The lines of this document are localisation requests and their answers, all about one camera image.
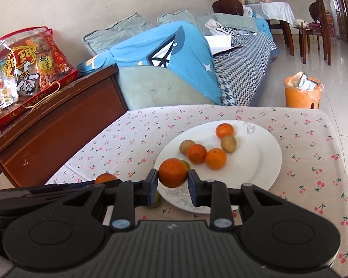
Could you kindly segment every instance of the houndstooth fabric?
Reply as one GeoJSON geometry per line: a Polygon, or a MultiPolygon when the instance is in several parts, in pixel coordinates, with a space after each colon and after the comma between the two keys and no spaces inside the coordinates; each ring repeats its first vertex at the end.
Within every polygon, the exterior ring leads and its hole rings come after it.
{"type": "Polygon", "coordinates": [[[241,48],[214,57],[215,74],[224,106],[248,106],[254,97],[276,44],[263,32],[232,37],[241,48]]]}

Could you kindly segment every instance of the dining table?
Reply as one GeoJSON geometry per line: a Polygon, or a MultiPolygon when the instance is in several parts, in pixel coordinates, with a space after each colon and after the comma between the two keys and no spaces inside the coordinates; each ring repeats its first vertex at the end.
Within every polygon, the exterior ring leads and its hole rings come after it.
{"type": "MultiPolygon", "coordinates": [[[[341,244],[332,269],[347,277],[348,176],[333,124],[320,110],[186,105],[127,111],[70,158],[47,184],[94,180],[104,173],[122,181],[143,180],[171,140],[193,127],[221,120],[258,125],[276,139],[282,165],[268,191],[337,227],[341,244]]],[[[158,207],[141,206],[135,212],[137,221],[209,220],[208,214],[179,209],[163,198],[158,207]]],[[[238,210],[232,213],[235,224],[242,224],[238,210]]]]}
{"type": "Polygon", "coordinates": [[[282,29],[285,44],[290,48],[290,54],[294,55],[294,44],[292,41],[291,29],[294,26],[294,13],[286,2],[263,2],[246,4],[257,15],[265,19],[270,29],[282,29]],[[278,20],[280,24],[271,24],[271,20],[278,20]]]}

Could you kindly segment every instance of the star print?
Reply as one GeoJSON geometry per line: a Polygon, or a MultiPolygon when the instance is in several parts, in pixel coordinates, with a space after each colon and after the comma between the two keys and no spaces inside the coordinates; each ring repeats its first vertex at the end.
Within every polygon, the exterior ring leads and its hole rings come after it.
{"type": "Polygon", "coordinates": [[[211,71],[210,64],[208,64],[208,65],[203,64],[203,65],[205,67],[206,72],[211,71]]]}

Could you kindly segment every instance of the snack gift bag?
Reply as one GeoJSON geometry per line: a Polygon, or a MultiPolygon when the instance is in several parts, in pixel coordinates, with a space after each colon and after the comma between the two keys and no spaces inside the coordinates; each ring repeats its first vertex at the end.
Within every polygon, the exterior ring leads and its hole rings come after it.
{"type": "Polygon", "coordinates": [[[0,39],[0,130],[77,78],[53,40],[53,30],[31,27],[0,39]]]}

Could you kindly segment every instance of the green lime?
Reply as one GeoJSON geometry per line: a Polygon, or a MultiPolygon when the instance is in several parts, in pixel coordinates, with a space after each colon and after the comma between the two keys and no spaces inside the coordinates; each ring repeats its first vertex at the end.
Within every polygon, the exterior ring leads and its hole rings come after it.
{"type": "Polygon", "coordinates": [[[186,165],[187,170],[189,171],[191,169],[190,164],[186,161],[186,160],[181,160],[183,162],[184,165],[186,165]]]}
{"type": "Polygon", "coordinates": [[[149,208],[149,209],[157,208],[158,206],[160,206],[160,203],[161,203],[161,196],[160,196],[160,194],[156,191],[155,200],[154,200],[152,206],[147,207],[147,208],[149,208]]]}

